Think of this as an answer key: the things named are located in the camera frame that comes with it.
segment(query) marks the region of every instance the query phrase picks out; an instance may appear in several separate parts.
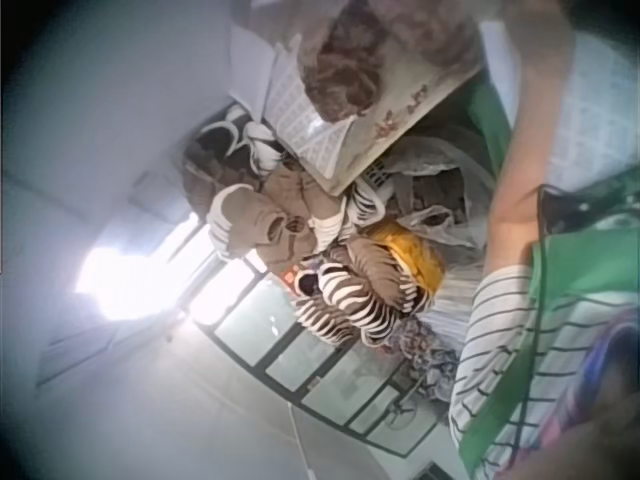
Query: green strap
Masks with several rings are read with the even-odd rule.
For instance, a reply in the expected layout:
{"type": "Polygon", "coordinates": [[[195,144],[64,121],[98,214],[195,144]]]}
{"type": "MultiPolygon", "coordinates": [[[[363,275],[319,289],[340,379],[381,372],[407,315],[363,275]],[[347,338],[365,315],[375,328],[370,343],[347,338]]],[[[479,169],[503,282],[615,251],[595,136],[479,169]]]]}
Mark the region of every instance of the green strap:
{"type": "Polygon", "coordinates": [[[462,436],[458,450],[471,478],[473,478],[473,472],[480,466],[482,457],[522,401],[529,381],[527,370],[531,354],[532,336],[528,335],[520,351],[503,373],[495,390],[491,392],[462,436]]]}
{"type": "MultiPolygon", "coordinates": [[[[640,291],[640,228],[581,230],[551,235],[544,242],[547,264],[554,272],[546,279],[547,309],[567,296],[640,291]]],[[[540,295],[540,262],[536,244],[529,288],[533,300],[540,295]]]]}

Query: wall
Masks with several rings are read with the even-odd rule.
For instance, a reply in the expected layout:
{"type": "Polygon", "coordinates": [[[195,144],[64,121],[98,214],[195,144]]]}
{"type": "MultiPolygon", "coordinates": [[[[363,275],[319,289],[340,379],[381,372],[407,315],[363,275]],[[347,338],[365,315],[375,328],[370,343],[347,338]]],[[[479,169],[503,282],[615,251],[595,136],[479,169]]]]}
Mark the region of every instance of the wall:
{"type": "Polygon", "coordinates": [[[31,418],[34,478],[304,479],[287,404],[190,322],[74,377],[31,418]]]}
{"type": "Polygon", "coordinates": [[[25,454],[40,354],[83,257],[141,174],[228,101],[228,8],[74,2],[3,85],[1,413],[25,454]]]}

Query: window pane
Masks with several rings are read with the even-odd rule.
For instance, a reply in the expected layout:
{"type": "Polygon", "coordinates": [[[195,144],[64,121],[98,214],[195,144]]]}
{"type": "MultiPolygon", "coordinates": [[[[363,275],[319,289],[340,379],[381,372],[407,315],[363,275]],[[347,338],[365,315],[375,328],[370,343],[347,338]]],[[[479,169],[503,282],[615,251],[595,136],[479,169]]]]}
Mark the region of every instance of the window pane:
{"type": "Polygon", "coordinates": [[[367,438],[406,454],[437,421],[437,413],[429,402],[413,394],[402,402],[401,410],[390,413],[367,438]]]}
{"type": "Polygon", "coordinates": [[[373,422],[384,414],[391,401],[399,394],[400,392],[395,388],[385,387],[375,400],[353,421],[351,428],[359,433],[366,432],[367,429],[373,425],[373,422]]]}
{"type": "Polygon", "coordinates": [[[327,359],[334,348],[304,330],[267,369],[267,373],[291,391],[327,359]]]}
{"type": "Polygon", "coordinates": [[[189,218],[178,225],[173,231],[167,235],[160,246],[153,252],[153,258],[160,261],[166,262],[171,258],[171,255],[175,253],[175,251],[182,245],[187,237],[193,232],[193,230],[198,226],[198,216],[195,213],[189,215],[189,218]]]}
{"type": "Polygon", "coordinates": [[[247,363],[255,365],[294,322],[288,293],[278,278],[269,275],[225,318],[215,333],[247,363]]]}
{"type": "Polygon", "coordinates": [[[399,355],[388,355],[356,343],[302,401],[344,425],[375,394],[401,360],[399,355]]]}
{"type": "Polygon", "coordinates": [[[238,300],[253,277],[253,272],[242,260],[229,262],[193,299],[189,312],[197,322],[206,325],[217,322],[225,310],[238,300]]]}
{"type": "Polygon", "coordinates": [[[205,225],[168,264],[169,275],[176,286],[185,288],[191,275],[213,253],[209,226],[205,225]]]}

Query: window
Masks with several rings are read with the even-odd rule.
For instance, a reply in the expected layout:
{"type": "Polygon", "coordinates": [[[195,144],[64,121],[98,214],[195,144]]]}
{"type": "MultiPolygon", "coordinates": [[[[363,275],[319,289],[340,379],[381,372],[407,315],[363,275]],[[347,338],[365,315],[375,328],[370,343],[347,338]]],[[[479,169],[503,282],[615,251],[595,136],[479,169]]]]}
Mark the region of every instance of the window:
{"type": "Polygon", "coordinates": [[[255,274],[242,260],[233,260],[212,277],[189,304],[191,316],[199,323],[212,325],[235,304],[255,274]]]}
{"type": "Polygon", "coordinates": [[[91,295],[108,320],[133,320],[173,307],[197,269],[213,255],[208,226],[192,214],[150,256],[94,248],[76,292],[91,295]]]}

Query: white cloth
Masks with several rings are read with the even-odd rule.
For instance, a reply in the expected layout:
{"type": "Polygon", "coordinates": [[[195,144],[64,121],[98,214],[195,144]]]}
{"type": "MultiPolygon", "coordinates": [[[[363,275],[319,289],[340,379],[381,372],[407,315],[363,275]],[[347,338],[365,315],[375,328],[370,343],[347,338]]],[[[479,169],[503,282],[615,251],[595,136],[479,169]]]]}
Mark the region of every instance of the white cloth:
{"type": "MultiPolygon", "coordinates": [[[[525,329],[532,328],[530,280],[531,269],[516,265],[488,275],[478,286],[449,411],[456,446],[518,352],[525,329]]],[[[535,438],[608,320],[637,304],[637,294],[608,292],[567,300],[545,314],[521,446],[535,438]]],[[[508,463],[519,416],[520,406],[487,451],[477,478],[493,478],[508,463]]]]}

